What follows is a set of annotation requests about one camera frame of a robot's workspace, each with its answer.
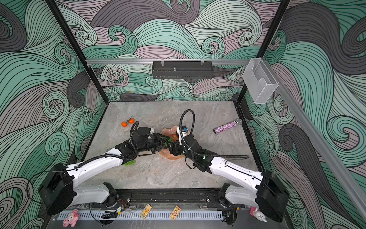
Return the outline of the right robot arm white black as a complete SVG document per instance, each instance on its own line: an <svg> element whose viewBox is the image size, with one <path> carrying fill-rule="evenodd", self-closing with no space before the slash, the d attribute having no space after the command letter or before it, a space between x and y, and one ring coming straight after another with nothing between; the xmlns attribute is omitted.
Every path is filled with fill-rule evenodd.
<svg viewBox="0 0 366 229"><path fill-rule="evenodd" d="M244 159L245 155L219 155L203 149L192 133L183 134L183 119L191 109L185 110L177 128L178 141L173 142L171 154L180 154L193 162L193 169L224 177L234 183L223 188L225 204L241 204L258 209L258 218L270 218L282 222L285 216L289 191L278 176L271 172L253 171L230 162L231 159Z"/></svg>

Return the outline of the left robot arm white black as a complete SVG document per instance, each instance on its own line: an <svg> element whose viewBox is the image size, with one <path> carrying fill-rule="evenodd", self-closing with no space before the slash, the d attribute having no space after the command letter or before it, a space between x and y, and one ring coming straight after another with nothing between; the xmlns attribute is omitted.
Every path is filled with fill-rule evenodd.
<svg viewBox="0 0 366 229"><path fill-rule="evenodd" d="M84 203L114 206L117 191L110 183L97 187L82 187L81 184L108 169L135 160L140 152L153 155L161 151L170 139L170 136L156 133L152 128L134 124L129 139L104 154L76 164L53 166L38 191L47 214L56 215L70 206Z"/></svg>

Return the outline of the orange cherry tomato with stem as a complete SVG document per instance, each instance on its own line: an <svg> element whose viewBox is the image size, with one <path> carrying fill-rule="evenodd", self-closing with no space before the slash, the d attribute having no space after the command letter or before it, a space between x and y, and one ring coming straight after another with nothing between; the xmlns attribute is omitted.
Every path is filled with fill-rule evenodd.
<svg viewBox="0 0 366 229"><path fill-rule="evenodd" d="M133 119L133 116L131 116L129 119L128 119L128 123L129 124L133 124L135 122L135 120Z"/></svg>

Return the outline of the pink scalloped fruit bowl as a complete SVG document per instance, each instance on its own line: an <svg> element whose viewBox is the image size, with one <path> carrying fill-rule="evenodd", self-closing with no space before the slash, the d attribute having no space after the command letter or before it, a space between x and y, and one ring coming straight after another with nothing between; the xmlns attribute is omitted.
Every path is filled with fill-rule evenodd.
<svg viewBox="0 0 366 229"><path fill-rule="evenodd" d="M171 135L177 135L177 132L176 132L176 129L177 129L178 126L174 126L172 127L171 129L168 129L168 128L164 128L162 130L162 134L163 135L166 135L166 136L171 136ZM175 161L175 160L179 160L179 159L182 159L183 157L175 157L173 155L170 154L169 152L169 149L162 149L161 151L158 152L158 154L168 160L171 160L171 161Z"/></svg>

